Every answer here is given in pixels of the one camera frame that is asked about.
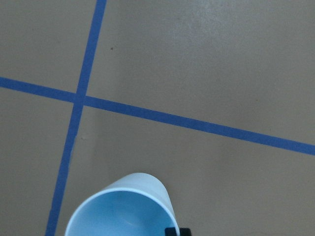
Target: blue grid line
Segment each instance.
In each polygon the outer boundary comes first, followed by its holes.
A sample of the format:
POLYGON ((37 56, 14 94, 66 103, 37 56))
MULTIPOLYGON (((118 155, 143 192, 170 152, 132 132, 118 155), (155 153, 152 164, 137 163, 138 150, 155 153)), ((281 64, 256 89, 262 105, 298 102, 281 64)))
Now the blue grid line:
POLYGON ((168 113, 153 111, 145 108, 126 105, 118 102, 108 101, 87 96, 84 105, 115 113, 125 114, 166 124, 172 124, 184 128, 199 130, 207 133, 218 134, 234 139, 240 139, 252 143, 263 144, 276 148, 315 155, 315 145, 277 138, 265 134, 259 134, 247 130, 232 128, 224 125, 209 123, 196 119, 180 117, 168 113))
POLYGON ((75 138, 78 133, 82 110, 84 106, 84 99, 89 85, 89 79, 91 75, 93 60, 95 56, 98 36, 102 24, 102 19, 106 7, 106 0, 97 0, 93 19, 91 23, 89 38, 85 49, 84 59, 82 63, 80 79, 77 87, 77 93, 75 95, 72 114, 70 118, 70 124, 68 133, 63 149, 63 156, 61 159, 58 177, 56 181, 56 187, 53 195, 52 206, 49 212, 46 236, 54 236, 58 223, 58 217, 63 201, 64 190, 69 173, 69 165, 71 154, 75 142, 75 138))
POLYGON ((27 92, 65 102, 74 102, 75 93, 0 77, 0 87, 27 92))

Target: floor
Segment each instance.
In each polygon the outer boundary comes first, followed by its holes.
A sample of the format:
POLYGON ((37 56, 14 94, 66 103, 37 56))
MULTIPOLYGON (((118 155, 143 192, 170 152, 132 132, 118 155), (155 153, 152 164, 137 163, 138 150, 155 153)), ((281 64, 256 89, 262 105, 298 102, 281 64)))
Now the floor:
POLYGON ((314 235, 315 1, 0 5, 0 235, 134 172, 194 236, 314 235))

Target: blue line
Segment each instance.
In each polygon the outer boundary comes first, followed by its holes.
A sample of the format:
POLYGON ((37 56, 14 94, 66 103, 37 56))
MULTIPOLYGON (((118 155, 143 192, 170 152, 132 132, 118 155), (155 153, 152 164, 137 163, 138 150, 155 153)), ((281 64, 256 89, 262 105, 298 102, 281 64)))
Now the blue line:
POLYGON ((48 88, 17 80, 0 77, 0 87, 12 89, 20 92, 27 92, 39 96, 49 97, 65 102, 74 102, 75 93, 62 91, 55 88, 48 88))
POLYGON ((263 144, 276 148, 283 148, 291 151, 315 155, 315 145, 305 144, 288 139, 277 138, 265 134, 259 134, 251 131, 236 129, 196 119, 180 117, 168 113, 153 111, 145 108, 135 107, 118 102, 112 102, 95 97, 86 96, 84 105, 120 114, 125 114, 128 116, 134 116, 166 124, 172 124, 184 128, 200 130, 207 133, 218 134, 252 143, 263 144))
POLYGON ((92 70, 93 60, 95 56, 95 50, 97 46, 97 40, 102 24, 102 19, 105 11, 106 0, 97 0, 92 19, 91 29, 89 33, 89 39, 87 42, 85 55, 83 59, 80 79, 77 87, 77 93, 72 109, 68 134, 66 137, 63 156, 61 159, 58 177, 56 181, 55 192, 52 200, 52 207, 49 213, 49 218, 46 228, 46 236, 54 236, 58 223, 58 217, 63 201, 64 190, 69 173, 69 165, 71 159, 71 153, 73 150, 76 135, 78 133, 79 124, 81 120, 84 99, 88 89, 90 74, 92 70))

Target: white cup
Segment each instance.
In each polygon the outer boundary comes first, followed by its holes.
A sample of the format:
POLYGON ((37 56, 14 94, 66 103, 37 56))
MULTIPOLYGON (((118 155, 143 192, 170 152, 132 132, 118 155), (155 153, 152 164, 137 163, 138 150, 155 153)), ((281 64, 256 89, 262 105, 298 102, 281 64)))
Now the white cup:
POLYGON ((164 185, 133 173, 86 199, 72 215, 65 236, 165 236, 179 228, 164 185))

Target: blue tape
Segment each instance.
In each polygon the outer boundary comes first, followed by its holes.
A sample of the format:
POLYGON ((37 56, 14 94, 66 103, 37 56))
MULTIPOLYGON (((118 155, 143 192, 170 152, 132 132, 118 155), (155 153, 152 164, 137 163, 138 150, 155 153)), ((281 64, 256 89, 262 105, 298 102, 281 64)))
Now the blue tape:
POLYGON ((184 128, 200 130, 207 133, 218 134, 252 143, 263 144, 276 148, 283 148, 291 151, 315 155, 315 145, 300 143, 288 139, 277 138, 265 134, 259 134, 251 131, 236 129, 196 119, 180 117, 168 113, 153 111, 118 102, 99 99, 95 97, 86 96, 84 105, 120 114, 125 114, 128 116, 134 116, 166 124, 172 124, 184 128))
POLYGON ((84 99, 88 89, 90 74, 92 70, 93 60, 95 56, 95 50, 97 46, 97 40, 102 24, 102 19, 105 11, 106 0, 98 0, 95 5, 95 11, 92 19, 91 29, 89 33, 89 39, 87 42, 80 79, 77 87, 77 93, 74 100, 72 109, 69 129, 63 149, 63 156, 61 159, 58 177, 56 181, 55 192, 52 200, 51 210, 49 212, 49 218, 46 227, 46 236, 54 236, 56 232, 58 217, 63 201, 64 190, 69 173, 69 165, 71 159, 71 153, 73 150, 75 138, 78 133, 79 124, 81 120, 84 99))
POLYGON ((62 91, 55 88, 48 88, 26 82, 16 81, 0 77, 0 87, 12 89, 20 92, 27 92, 39 96, 49 97, 65 102, 74 102, 75 93, 62 91))

